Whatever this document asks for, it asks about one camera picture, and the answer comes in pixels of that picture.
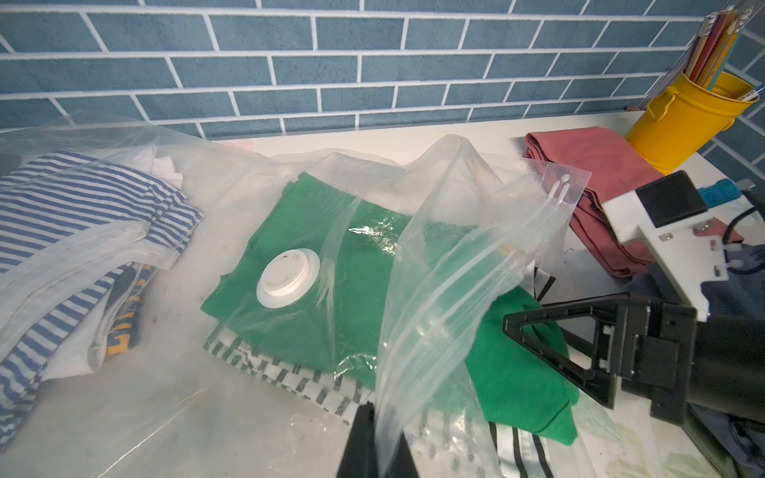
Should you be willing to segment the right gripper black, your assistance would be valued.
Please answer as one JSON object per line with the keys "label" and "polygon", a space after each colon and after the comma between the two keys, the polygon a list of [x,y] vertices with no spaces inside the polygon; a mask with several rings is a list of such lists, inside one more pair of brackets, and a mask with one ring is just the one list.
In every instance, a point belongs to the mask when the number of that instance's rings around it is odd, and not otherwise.
{"label": "right gripper black", "polygon": [[[579,319],[594,324],[591,338],[560,325]],[[605,408],[615,405],[622,363],[623,388],[648,398],[655,419],[681,425],[697,404],[764,421],[762,321],[699,322],[691,307],[615,294],[508,314],[503,332]],[[622,362],[623,344],[632,356]]]}

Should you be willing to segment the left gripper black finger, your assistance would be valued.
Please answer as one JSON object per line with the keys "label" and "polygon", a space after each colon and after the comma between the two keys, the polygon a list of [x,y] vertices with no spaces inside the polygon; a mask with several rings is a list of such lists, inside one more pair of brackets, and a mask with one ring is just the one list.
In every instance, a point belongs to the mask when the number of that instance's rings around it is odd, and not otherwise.
{"label": "left gripper black finger", "polygon": [[[336,477],[379,477],[379,463],[375,444],[375,408],[372,402],[367,402],[357,409]],[[404,434],[400,435],[396,455],[384,477],[420,477]]]}

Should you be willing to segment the striped black white garment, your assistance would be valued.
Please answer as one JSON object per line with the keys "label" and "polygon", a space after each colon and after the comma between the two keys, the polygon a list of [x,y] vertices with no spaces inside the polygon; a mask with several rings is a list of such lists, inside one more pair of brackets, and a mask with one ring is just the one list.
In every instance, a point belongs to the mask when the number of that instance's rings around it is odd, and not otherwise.
{"label": "striped black white garment", "polygon": [[[258,281],[223,276],[201,309],[219,325],[205,350],[253,376],[314,402],[350,422],[374,399],[378,348],[388,275],[353,272],[336,286],[339,338],[313,316],[317,291],[283,309],[262,306]],[[467,369],[487,422],[501,435],[499,458],[507,477],[546,475],[549,445],[578,438],[573,408],[577,390],[502,332],[503,317],[538,309],[516,288],[484,316]]]}

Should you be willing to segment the red garment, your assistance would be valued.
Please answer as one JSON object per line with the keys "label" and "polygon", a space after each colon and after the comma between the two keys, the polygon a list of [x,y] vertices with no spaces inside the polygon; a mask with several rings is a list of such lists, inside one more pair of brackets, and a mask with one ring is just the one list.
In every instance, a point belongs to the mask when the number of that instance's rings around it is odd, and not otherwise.
{"label": "red garment", "polygon": [[649,272],[655,258],[641,241],[621,245],[603,204],[663,175],[621,135],[602,127],[538,131],[525,137],[527,157],[589,171],[591,177],[570,226],[599,264],[613,277],[628,280]]}

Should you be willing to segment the grey blue garment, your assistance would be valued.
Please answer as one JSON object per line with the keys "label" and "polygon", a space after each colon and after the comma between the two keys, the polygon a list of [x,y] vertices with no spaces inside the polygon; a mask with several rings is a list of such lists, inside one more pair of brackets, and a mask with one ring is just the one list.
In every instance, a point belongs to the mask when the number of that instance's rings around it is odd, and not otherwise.
{"label": "grey blue garment", "polygon": [[722,477],[764,476],[764,424],[691,404],[683,431]]}

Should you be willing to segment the clear vacuum bag with valve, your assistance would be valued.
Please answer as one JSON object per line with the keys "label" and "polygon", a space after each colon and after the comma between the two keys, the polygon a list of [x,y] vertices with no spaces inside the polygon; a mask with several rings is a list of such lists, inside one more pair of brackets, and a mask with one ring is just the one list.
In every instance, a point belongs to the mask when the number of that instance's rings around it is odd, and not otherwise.
{"label": "clear vacuum bag with valve", "polygon": [[[563,234],[586,173],[533,161],[493,167],[456,135],[409,167],[333,153],[303,173],[408,217],[388,280],[371,401],[379,477],[401,434],[420,477],[505,476],[501,435],[485,418],[466,360],[494,301],[523,289],[538,253]],[[206,219],[179,266],[153,288],[159,324],[141,362],[163,391],[141,399],[135,424],[145,440],[125,476],[273,477],[304,454],[296,472],[324,477],[334,453],[344,454],[355,417],[345,422],[204,347],[219,322],[203,302],[283,190],[267,199],[248,191],[233,213]],[[257,285],[260,302],[283,307],[313,286],[330,293],[333,279],[320,266],[337,260],[353,215],[348,208],[332,221],[320,251],[273,259]]]}

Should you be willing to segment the bright green garment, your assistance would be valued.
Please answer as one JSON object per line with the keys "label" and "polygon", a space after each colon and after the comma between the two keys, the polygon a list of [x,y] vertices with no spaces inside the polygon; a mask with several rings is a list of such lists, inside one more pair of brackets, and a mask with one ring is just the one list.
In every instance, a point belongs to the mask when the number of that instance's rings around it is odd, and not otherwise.
{"label": "bright green garment", "polygon": [[[348,208],[354,215],[337,241],[338,258],[320,266],[333,279],[332,291],[322,294],[313,286],[291,304],[264,306],[257,285],[268,264],[288,250],[320,251],[332,221]],[[201,309],[273,358],[373,388],[388,280],[406,225],[406,215],[303,173],[284,188],[235,269],[220,279]],[[498,297],[482,320],[466,366],[488,421],[570,445],[578,436],[577,390],[502,330],[505,316],[537,308],[523,289]]]}

